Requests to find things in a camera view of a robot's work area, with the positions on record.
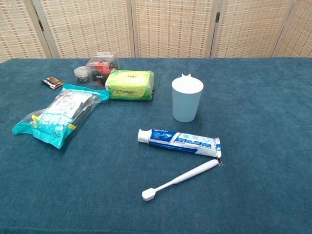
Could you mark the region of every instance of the toothbrush head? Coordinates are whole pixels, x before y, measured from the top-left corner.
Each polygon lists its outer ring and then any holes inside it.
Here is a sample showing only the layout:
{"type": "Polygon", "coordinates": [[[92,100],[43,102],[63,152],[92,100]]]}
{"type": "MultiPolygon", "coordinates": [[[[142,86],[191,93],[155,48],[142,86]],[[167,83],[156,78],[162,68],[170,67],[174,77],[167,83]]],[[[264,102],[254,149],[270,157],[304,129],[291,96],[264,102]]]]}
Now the toothbrush head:
{"type": "Polygon", "coordinates": [[[152,200],[155,197],[156,189],[150,188],[142,192],[143,201],[152,200]]]}

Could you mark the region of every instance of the teal tablecloth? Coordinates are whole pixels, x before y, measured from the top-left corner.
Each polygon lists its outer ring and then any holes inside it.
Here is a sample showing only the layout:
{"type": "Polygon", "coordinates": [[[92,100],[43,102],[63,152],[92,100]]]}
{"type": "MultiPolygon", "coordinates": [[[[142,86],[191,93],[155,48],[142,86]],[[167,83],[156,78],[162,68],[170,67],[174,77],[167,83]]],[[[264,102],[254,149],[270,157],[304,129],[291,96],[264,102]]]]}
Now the teal tablecloth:
{"type": "Polygon", "coordinates": [[[77,84],[87,59],[0,64],[0,233],[312,233],[312,59],[120,59],[155,74],[152,101],[101,103],[60,149],[11,129],[77,84]],[[204,83],[196,119],[172,117],[171,82],[204,83]],[[211,158],[137,141],[139,128],[220,137],[223,167],[141,192],[211,158]]]}

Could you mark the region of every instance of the clear plastic box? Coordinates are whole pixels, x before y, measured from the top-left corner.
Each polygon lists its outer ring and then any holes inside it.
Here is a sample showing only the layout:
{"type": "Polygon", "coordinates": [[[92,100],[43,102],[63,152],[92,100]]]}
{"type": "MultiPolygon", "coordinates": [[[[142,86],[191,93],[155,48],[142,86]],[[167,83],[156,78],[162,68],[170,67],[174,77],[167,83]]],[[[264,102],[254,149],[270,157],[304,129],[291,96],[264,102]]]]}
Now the clear plastic box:
{"type": "Polygon", "coordinates": [[[87,62],[86,67],[91,84],[105,86],[110,72],[119,70],[117,54],[113,52],[97,52],[96,55],[87,62]]]}

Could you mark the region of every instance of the white toothbrush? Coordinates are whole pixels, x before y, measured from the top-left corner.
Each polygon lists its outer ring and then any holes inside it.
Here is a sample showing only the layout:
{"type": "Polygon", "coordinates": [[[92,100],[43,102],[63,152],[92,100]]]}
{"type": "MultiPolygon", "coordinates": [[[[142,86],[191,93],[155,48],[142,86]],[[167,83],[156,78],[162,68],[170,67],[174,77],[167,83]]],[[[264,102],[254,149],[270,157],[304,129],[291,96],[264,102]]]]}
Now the white toothbrush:
{"type": "Polygon", "coordinates": [[[168,183],[165,183],[161,186],[159,186],[158,188],[150,188],[150,189],[147,189],[145,191],[142,192],[142,198],[144,201],[149,201],[149,200],[152,200],[154,197],[155,197],[155,194],[156,192],[158,192],[159,190],[162,190],[170,185],[173,185],[173,184],[178,184],[182,181],[185,181],[195,175],[198,175],[206,170],[209,170],[210,168],[214,167],[218,165],[218,160],[217,159],[213,159],[213,160],[210,160],[204,164],[201,164],[200,166],[198,167],[195,167],[194,169],[178,176],[177,178],[174,178],[173,180],[169,181],[168,183]]]}

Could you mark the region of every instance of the woven screen panel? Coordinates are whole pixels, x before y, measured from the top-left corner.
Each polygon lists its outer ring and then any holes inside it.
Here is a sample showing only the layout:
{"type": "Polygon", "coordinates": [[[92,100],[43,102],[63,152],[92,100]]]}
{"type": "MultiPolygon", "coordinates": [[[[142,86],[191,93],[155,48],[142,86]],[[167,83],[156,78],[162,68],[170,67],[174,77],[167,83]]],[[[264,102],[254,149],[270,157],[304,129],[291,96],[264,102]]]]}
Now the woven screen panel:
{"type": "Polygon", "coordinates": [[[46,58],[22,0],[0,0],[0,62],[15,58],[46,58]]]}
{"type": "Polygon", "coordinates": [[[276,50],[278,57],[312,57],[312,1],[300,0],[276,50]]]}
{"type": "Polygon", "coordinates": [[[227,0],[216,57],[270,57],[292,0],[227,0]]]}
{"type": "Polygon", "coordinates": [[[96,52],[130,57],[125,0],[41,0],[61,58],[89,58],[96,52]]]}
{"type": "Polygon", "coordinates": [[[203,57],[212,0],[136,0],[139,57],[203,57]]]}

